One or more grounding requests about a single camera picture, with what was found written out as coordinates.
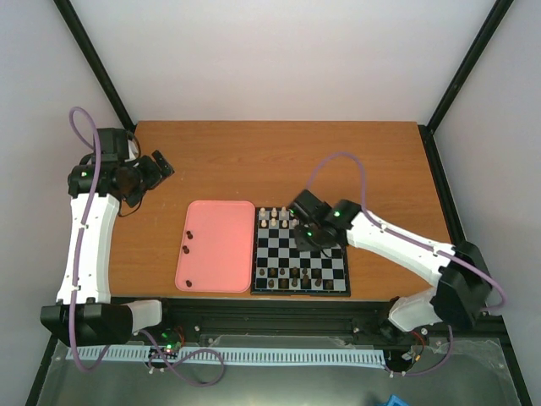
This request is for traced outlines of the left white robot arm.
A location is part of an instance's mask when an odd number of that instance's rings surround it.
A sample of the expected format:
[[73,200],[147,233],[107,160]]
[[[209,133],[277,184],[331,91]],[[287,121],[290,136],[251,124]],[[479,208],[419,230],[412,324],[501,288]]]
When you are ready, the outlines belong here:
[[98,129],[100,148],[68,176],[72,229],[68,260],[54,304],[41,308],[41,324],[67,346],[124,344],[140,329],[167,340],[176,320],[160,299],[111,301],[112,232],[123,206],[137,211],[147,192],[174,170],[159,151],[143,155],[125,129]]

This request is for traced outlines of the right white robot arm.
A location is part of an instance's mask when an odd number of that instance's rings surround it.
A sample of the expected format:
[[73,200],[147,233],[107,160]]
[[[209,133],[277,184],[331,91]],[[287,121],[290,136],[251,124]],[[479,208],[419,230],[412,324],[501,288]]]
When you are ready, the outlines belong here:
[[350,200],[330,206],[303,190],[288,206],[298,221],[295,243],[300,251],[326,250],[339,244],[367,250],[413,272],[429,288],[396,299],[387,313],[395,330],[410,332],[443,322],[472,329],[485,311],[492,286],[479,248],[426,239],[395,226]]

